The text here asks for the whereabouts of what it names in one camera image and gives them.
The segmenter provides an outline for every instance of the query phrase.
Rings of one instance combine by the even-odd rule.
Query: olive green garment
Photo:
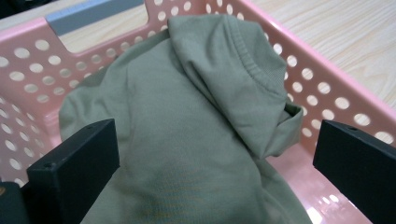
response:
[[[261,27],[225,15],[168,26],[64,100],[63,139],[117,126],[120,169],[84,223],[309,223],[265,160],[298,141],[302,110]]]

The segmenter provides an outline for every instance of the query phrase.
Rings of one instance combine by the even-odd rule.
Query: pink plastic basket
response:
[[[285,87],[304,107],[301,143],[269,161],[288,180],[314,223],[368,220],[313,166],[322,119],[333,119],[396,147],[396,113],[248,0],[146,0],[148,23],[80,53],[69,52],[45,18],[0,33],[0,176],[23,185],[25,169],[59,145],[63,98],[126,47],[166,28],[174,15],[233,14],[256,21],[288,62]]]

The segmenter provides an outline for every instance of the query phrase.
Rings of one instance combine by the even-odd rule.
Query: basket bottom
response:
[[[360,223],[370,220],[312,165],[313,155],[300,144],[268,161],[286,179],[313,224]]]

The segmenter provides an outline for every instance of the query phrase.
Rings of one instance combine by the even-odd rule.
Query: folded cloth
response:
[[[63,139],[117,126],[120,169],[85,223],[310,223],[264,160],[298,141],[302,110],[261,27],[226,15],[168,26],[64,100]]]

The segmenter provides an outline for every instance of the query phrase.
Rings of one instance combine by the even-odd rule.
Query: light wood surface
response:
[[[83,1],[61,0],[0,20],[0,30]],[[395,0],[251,1],[396,110]],[[140,7],[61,39],[71,51],[79,51],[132,30],[146,19]]]

